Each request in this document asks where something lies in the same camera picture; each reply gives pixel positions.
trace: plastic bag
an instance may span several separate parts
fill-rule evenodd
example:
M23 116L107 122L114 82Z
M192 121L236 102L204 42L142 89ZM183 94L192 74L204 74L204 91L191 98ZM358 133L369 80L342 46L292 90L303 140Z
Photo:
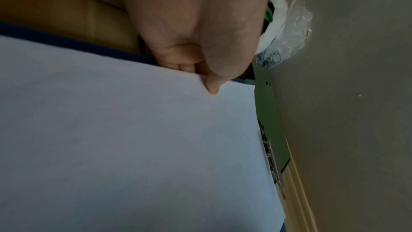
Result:
M288 4L282 32L263 52L255 56L256 64L261 67L271 67L295 55L310 38L313 14L305 8L305 1L288 0Z

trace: white wall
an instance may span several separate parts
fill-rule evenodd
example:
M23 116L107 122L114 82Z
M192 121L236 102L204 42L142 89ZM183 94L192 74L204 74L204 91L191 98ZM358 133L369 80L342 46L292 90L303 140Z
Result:
M320 232L412 227L411 2L310 0L311 42L272 71Z

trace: metal clip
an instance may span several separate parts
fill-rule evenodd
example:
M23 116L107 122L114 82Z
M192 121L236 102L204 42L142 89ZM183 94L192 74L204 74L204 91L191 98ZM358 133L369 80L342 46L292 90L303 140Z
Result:
M284 185L282 181L282 174L280 173L280 170L276 164L275 154L273 153L272 144L267 139L265 135L265 129L263 125L261 124L261 122L259 121L259 119L257 120L257 122L259 123L259 128L261 129L262 141L265 147L265 152L266 152L267 160L269 162L270 172L272 173L273 181L275 182L275 184L276 182L278 182L283 199L286 199L285 194L283 193Z

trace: blank sheet of paper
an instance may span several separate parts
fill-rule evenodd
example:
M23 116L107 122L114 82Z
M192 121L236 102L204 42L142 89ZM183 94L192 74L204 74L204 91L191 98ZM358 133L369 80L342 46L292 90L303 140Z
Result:
M254 87L0 37L0 231L279 231Z

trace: wooden baseboard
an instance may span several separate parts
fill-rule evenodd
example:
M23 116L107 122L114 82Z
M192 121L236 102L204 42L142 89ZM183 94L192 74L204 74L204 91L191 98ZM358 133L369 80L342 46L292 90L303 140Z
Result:
M291 161L282 173L282 178L285 185L283 191L286 200L282 197L280 197L280 200L286 216L286 231L318 232L315 217L309 206L292 154ZM276 188L278 194L281 195L279 186L276 186Z

